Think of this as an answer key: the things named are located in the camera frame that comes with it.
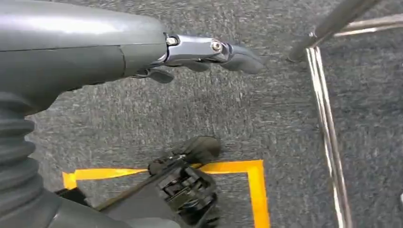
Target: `silver metal rod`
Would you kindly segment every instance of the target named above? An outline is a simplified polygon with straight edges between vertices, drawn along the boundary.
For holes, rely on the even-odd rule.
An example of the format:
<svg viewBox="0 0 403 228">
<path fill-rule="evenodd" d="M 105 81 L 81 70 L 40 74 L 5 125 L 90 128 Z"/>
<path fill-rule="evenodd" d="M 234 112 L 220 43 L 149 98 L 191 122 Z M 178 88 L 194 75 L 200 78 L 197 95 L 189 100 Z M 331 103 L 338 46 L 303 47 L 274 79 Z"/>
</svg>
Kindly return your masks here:
<svg viewBox="0 0 403 228">
<path fill-rule="evenodd" d="M 337 145 L 336 131 L 330 107 L 329 95 L 323 71 L 319 47 L 306 49 L 315 99 L 319 114 L 319 125 L 323 135 L 325 155 L 330 178 L 333 184 L 333 196 L 339 228 L 352 228 L 350 205 L 343 176 L 342 163 Z"/>
<path fill-rule="evenodd" d="M 394 29 L 403 28 L 403 14 L 395 14 L 382 18 L 351 22 L 340 32 L 336 33 L 334 36 L 342 37 L 349 35 L 372 33 L 393 28 Z"/>
<path fill-rule="evenodd" d="M 323 40 L 332 37 L 335 33 L 354 21 L 381 0 L 344 0 L 340 3 L 308 36 L 298 43 L 288 56 L 288 59 L 297 62 L 303 59 L 305 49 L 317 46 Z"/>
</svg>

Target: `gray plastic housing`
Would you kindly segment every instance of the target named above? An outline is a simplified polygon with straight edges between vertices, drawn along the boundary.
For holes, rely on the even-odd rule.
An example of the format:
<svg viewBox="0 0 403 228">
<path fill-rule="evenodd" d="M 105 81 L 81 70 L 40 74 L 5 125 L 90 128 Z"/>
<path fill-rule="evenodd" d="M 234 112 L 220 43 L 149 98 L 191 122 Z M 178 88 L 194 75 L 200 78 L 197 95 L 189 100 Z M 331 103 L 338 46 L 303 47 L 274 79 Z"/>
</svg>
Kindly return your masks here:
<svg viewBox="0 0 403 228">
<path fill-rule="evenodd" d="M 135 75 L 167 51 L 147 16 L 63 3 L 0 1 L 0 92 L 36 113 L 65 91 Z"/>
<path fill-rule="evenodd" d="M 147 67 L 167 51 L 164 32 L 146 16 L 0 0 L 1 228 L 130 227 L 44 189 L 38 162 L 28 158 L 35 145 L 25 136 L 34 123 L 25 116 L 46 110 L 65 91 Z"/>
</svg>

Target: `black plastic part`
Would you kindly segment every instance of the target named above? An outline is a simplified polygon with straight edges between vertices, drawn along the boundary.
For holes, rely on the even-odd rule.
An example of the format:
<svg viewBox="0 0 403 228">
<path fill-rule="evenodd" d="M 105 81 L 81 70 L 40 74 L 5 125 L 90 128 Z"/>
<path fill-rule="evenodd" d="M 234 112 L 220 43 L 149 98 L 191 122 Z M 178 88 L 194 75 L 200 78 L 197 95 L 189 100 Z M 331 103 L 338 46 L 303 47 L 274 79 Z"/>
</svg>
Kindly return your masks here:
<svg viewBox="0 0 403 228">
<path fill-rule="evenodd" d="M 67 200 L 79 203 L 81 205 L 91 207 L 86 201 L 86 195 L 79 189 L 74 188 L 71 190 L 62 189 L 55 192 L 58 196 L 65 198 Z"/>
<path fill-rule="evenodd" d="M 140 185 L 96 207 L 113 219 L 157 217 L 177 222 L 181 228 L 213 228 L 218 215 L 216 184 L 206 173 L 182 159 Z"/>
</svg>

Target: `yellow tape square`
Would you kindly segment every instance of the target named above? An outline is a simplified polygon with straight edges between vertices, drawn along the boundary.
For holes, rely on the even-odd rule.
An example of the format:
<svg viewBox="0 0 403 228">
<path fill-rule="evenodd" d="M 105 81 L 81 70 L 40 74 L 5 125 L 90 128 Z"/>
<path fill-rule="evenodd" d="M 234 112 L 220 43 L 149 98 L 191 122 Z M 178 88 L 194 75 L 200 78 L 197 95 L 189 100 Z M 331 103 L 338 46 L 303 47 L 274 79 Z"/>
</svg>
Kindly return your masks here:
<svg viewBox="0 0 403 228">
<path fill-rule="evenodd" d="M 263 160 L 217 162 L 205 165 L 201 170 L 209 174 L 247 173 L 255 228 L 270 228 Z M 77 187 L 77 181 L 123 177 L 145 171 L 147 170 L 81 169 L 74 173 L 63 173 L 63 183 L 66 189 L 73 189 Z"/>
</svg>

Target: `gray carpet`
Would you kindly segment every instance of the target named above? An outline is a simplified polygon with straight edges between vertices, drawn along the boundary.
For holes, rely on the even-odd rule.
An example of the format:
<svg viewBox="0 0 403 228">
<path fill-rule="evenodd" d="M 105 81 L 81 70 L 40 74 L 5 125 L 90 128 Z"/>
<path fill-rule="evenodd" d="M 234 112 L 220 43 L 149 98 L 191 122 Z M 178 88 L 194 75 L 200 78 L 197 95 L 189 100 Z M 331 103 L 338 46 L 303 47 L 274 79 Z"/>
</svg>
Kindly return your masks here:
<svg viewBox="0 0 403 228">
<path fill-rule="evenodd" d="M 168 85 L 126 79 L 63 94 L 32 117 L 34 157 L 46 187 L 61 172 L 88 167 L 144 167 L 158 151 L 195 135 L 223 143 L 222 161 L 264 159 L 274 228 L 336 227 L 316 108 L 304 64 L 285 56 L 298 37 L 339 1 L 330 0 L 66 0 L 150 15 L 169 30 L 217 36 L 267 59 L 257 76 L 214 67 L 174 70 Z M 403 12 L 387 0 L 366 15 Z M 402 32 L 339 38 L 323 45 L 336 130 L 356 227 L 403 227 Z M 98 204 L 143 180 L 83 181 Z M 225 228 L 251 228 L 246 176 L 215 176 Z"/>
</svg>

